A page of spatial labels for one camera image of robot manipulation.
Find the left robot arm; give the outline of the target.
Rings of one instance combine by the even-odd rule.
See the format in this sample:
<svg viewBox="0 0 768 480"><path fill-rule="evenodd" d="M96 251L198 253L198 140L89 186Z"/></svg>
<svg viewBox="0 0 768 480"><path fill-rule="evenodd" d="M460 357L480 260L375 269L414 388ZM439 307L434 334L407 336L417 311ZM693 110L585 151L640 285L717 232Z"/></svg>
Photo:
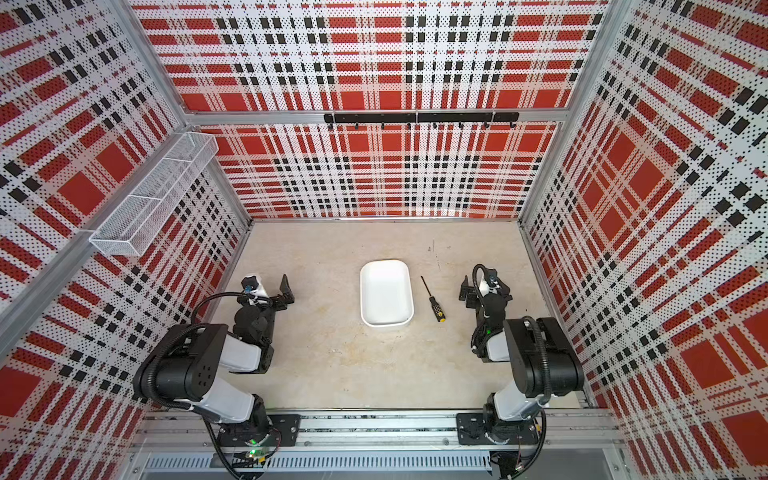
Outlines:
<svg viewBox="0 0 768 480"><path fill-rule="evenodd" d="M171 327L138 368L134 392L165 408L200 416L219 449L292 447L301 417L268 413L261 396L239 389L219 374L220 370L234 375L268 372L275 353L276 314L295 302L289 279L283 276L279 292L270 296L259 276L247 276L239 291L201 300L192 315L222 298L237 300L234 325Z"/></svg>

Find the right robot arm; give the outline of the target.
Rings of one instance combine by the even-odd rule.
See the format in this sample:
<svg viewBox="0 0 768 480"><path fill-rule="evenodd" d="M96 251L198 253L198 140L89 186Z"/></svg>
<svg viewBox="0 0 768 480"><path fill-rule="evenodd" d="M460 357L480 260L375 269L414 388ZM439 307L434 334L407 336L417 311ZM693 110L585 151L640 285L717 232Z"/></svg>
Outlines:
<svg viewBox="0 0 768 480"><path fill-rule="evenodd" d="M511 289L483 264L464 278L459 300L475 313L471 352L487 364L506 363L512 372L510 383L491 393L479 414L456 416L459 443L543 444L551 400L583 388L585 374L573 346L554 318L509 317Z"/></svg>

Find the black yellow screwdriver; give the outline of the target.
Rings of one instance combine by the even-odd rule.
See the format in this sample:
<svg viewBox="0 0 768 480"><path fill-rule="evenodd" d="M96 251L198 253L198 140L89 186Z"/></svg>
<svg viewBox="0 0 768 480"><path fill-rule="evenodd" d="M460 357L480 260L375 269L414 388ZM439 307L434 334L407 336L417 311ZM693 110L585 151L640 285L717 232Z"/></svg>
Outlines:
<svg viewBox="0 0 768 480"><path fill-rule="evenodd" d="M421 276L421 281L422 281L422 284L424 285L424 288L425 288L425 290L427 292L428 300L429 300L429 303L430 303L430 308L431 308L431 311L432 311L436 321L439 322L439 323L444 322L446 320L446 316L445 316L445 313L444 313L440 303L436 300L435 296L432 294L432 292L431 292L431 290L430 290L430 288L429 288L429 286L428 286L428 284L426 282L426 279L423 276Z"/></svg>

